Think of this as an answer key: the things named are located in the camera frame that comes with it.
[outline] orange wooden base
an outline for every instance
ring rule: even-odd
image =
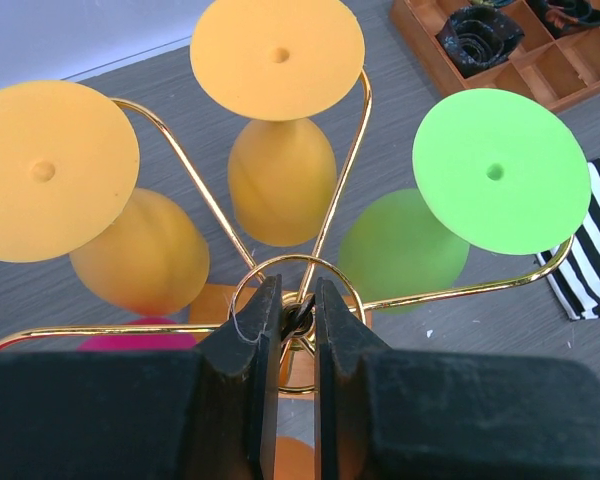
[[[227,321],[227,312],[231,303],[231,296],[235,291],[232,285],[206,284],[200,295],[193,301],[189,308],[190,324],[222,324]],[[249,298],[256,291],[253,287],[246,287],[238,302],[236,309],[245,306]],[[344,297],[349,304],[353,302],[349,297]],[[371,312],[367,312],[367,324],[371,326]],[[202,340],[208,334],[196,335],[197,340]],[[280,370],[280,382],[290,387],[313,384],[313,358],[304,350],[293,352],[293,369],[289,372],[289,362],[285,362]],[[280,394],[284,398],[299,398],[313,400],[313,394],[309,395],[287,395]]]

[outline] green disc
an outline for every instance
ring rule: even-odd
[[[469,244],[433,216],[418,190],[408,189],[367,207],[342,241],[338,266],[371,302],[449,288],[468,253]]]
[[[496,89],[451,95],[425,116],[413,169],[427,205],[449,230],[497,253],[555,247],[589,207],[585,156],[541,105]]]

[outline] gray floor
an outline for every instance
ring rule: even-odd
[[[366,205],[387,192],[415,186],[410,162],[413,136],[425,113],[440,99],[389,23],[388,0],[347,3],[365,32],[366,69],[373,83],[375,108],[327,241],[324,256],[331,261],[336,260],[344,232]],[[201,91],[185,49],[85,83],[107,95],[140,102],[163,117],[186,146],[220,204],[231,211],[226,160],[246,120],[224,111]],[[360,108],[361,91],[356,87],[339,105],[316,119],[331,139],[340,162],[355,131]],[[561,117],[573,129],[587,156],[599,156],[600,96]],[[133,123],[142,151],[139,186],[168,195],[194,219],[211,247],[210,282],[237,283],[246,273],[245,266],[167,144],[146,121],[134,117]],[[281,252],[250,239],[247,243],[250,249],[255,248],[259,261]],[[310,246],[295,250],[308,252]],[[508,277],[534,267],[531,257],[498,256],[473,249],[460,283]],[[301,273],[300,266],[285,270],[285,286],[296,286]],[[66,258],[31,265],[0,263],[0,338],[33,326],[116,323],[131,318],[89,293]],[[374,329],[394,347],[550,355],[583,362],[600,376],[600,320],[569,322],[546,281],[507,292],[439,302],[403,316],[378,314]],[[430,338],[428,330],[433,331]],[[67,348],[72,344],[40,342],[27,348]],[[311,409],[311,402],[284,401],[280,430],[311,442]]]

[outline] gray wood surface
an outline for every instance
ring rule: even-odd
[[[336,261],[339,242],[357,215],[385,193],[414,187],[410,151],[417,126],[440,99],[420,64],[389,23],[387,0],[347,2],[366,37],[365,68],[375,108],[359,161],[329,235],[324,257]],[[226,161],[246,120],[223,110],[196,83],[186,49],[165,54],[85,82],[101,92],[140,102],[160,115],[179,136],[208,186],[231,215]],[[316,122],[342,162],[362,104],[356,87]],[[561,115],[588,157],[600,155],[600,96]],[[139,186],[162,192],[180,204],[206,237],[212,255],[210,282],[235,284],[246,268],[169,147],[147,121],[132,115],[140,139]],[[440,132],[444,141],[444,132]],[[247,239],[263,261],[283,251]],[[473,249],[459,283],[517,275],[534,268],[532,257],[507,257]],[[303,271],[284,270],[294,288]],[[17,330],[49,325],[121,323],[129,313],[104,304],[73,274],[68,259],[14,265],[0,263],[0,338]],[[176,315],[184,319],[184,314]],[[390,345],[444,351],[550,355],[574,359],[600,377],[600,320],[569,322],[546,281],[511,291],[423,306],[406,315],[375,315],[374,330]],[[432,330],[430,338],[427,331]],[[76,341],[38,342],[26,349],[71,348]],[[312,443],[312,403],[283,401],[280,431]]]

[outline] pink object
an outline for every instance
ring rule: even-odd
[[[175,325],[168,318],[141,318],[125,325]],[[82,352],[112,350],[186,350],[193,348],[196,339],[188,333],[162,333],[156,335],[102,335],[91,337],[78,347]]]

